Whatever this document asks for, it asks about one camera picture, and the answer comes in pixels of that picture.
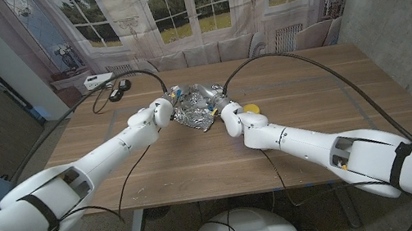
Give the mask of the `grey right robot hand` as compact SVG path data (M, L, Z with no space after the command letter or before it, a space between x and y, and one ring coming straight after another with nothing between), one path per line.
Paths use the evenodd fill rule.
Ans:
M224 94L224 88L219 84L194 84L194 88L219 112L231 103L231 99Z

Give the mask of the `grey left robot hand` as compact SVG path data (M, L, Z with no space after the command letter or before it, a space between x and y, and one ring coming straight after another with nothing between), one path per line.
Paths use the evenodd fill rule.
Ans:
M203 109L207 106L206 100L193 87L185 85L175 85L162 96L170 102L172 107L180 108L183 111Z

